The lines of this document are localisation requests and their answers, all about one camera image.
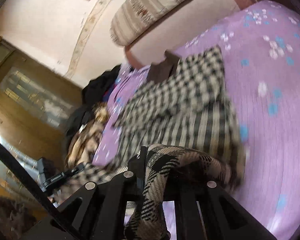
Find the black garment pile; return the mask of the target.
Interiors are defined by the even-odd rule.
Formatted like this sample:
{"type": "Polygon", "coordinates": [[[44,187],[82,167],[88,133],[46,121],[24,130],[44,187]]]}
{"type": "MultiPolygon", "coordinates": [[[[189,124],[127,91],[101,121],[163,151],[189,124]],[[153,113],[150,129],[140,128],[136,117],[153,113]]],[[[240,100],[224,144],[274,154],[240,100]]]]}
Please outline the black garment pile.
{"type": "Polygon", "coordinates": [[[68,118],[65,128],[65,137],[71,141],[83,124],[92,119],[93,107],[103,102],[103,97],[113,87],[120,71],[121,65],[116,65],[112,70],[106,70],[99,77],[90,80],[82,89],[82,104],[68,118]]]}

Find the purple floral bed sheet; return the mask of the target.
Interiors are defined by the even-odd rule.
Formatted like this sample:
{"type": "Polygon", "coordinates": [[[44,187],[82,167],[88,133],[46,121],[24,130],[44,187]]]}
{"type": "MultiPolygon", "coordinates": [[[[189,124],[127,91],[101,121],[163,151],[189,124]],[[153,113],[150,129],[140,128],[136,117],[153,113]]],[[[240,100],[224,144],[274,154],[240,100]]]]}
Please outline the purple floral bed sheet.
{"type": "Polygon", "coordinates": [[[236,200],[277,239],[300,226],[300,15],[260,1],[176,51],[222,49],[247,166],[236,200]]]}

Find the wooden wardrobe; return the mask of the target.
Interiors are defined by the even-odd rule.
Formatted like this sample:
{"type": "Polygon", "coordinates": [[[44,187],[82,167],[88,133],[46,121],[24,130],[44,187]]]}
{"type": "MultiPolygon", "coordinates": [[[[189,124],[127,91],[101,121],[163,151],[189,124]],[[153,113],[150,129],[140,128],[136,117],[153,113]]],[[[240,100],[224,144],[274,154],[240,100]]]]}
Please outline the wooden wardrobe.
{"type": "Polygon", "coordinates": [[[0,37],[0,137],[16,156],[44,157],[63,171],[66,121],[81,91],[0,37]]]}

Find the black cream checkered coat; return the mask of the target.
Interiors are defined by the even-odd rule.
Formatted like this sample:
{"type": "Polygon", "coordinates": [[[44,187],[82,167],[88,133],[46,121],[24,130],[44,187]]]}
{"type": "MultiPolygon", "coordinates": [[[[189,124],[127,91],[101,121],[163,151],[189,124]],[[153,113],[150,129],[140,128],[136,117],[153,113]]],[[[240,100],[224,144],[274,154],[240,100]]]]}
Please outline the black cream checkered coat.
{"type": "Polygon", "coordinates": [[[179,60],[167,80],[142,85],[114,126],[121,130],[115,158],[104,168],[87,164],[68,191],[88,181],[110,181],[147,147],[144,201],[126,225],[126,239],[170,238],[162,202],[172,170],[197,161],[205,174],[231,190],[243,179],[245,152],[219,46],[179,60]]]}

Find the brown cream patterned garment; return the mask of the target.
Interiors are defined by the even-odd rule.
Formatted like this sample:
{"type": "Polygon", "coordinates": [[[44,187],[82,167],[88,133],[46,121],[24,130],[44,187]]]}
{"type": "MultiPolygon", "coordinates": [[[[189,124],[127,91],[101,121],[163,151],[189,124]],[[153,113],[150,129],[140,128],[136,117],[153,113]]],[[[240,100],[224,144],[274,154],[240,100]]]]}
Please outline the brown cream patterned garment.
{"type": "Polygon", "coordinates": [[[65,168],[92,162],[109,117],[105,102],[98,102],[93,107],[83,105],[72,113],[63,139],[65,168]]]}

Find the pink folded blanket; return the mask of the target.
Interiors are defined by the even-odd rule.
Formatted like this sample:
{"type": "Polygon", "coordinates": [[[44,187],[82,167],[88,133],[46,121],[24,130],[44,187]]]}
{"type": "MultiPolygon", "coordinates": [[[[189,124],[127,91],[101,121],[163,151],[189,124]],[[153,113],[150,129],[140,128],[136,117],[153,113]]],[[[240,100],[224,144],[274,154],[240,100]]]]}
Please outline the pink folded blanket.
{"type": "Polygon", "coordinates": [[[164,59],[210,29],[218,21],[256,3],[257,0],[185,0],[125,47],[125,56],[136,69],[164,59]]]}

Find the striped beige pillow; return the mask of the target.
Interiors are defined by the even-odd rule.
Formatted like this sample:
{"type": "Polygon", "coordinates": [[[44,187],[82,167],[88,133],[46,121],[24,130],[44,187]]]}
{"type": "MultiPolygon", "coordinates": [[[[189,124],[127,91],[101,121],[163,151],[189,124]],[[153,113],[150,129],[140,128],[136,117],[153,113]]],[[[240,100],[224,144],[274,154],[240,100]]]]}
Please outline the striped beige pillow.
{"type": "Polygon", "coordinates": [[[110,36],[118,46],[127,46],[149,27],[185,0],[125,0],[110,25],[110,36]]]}

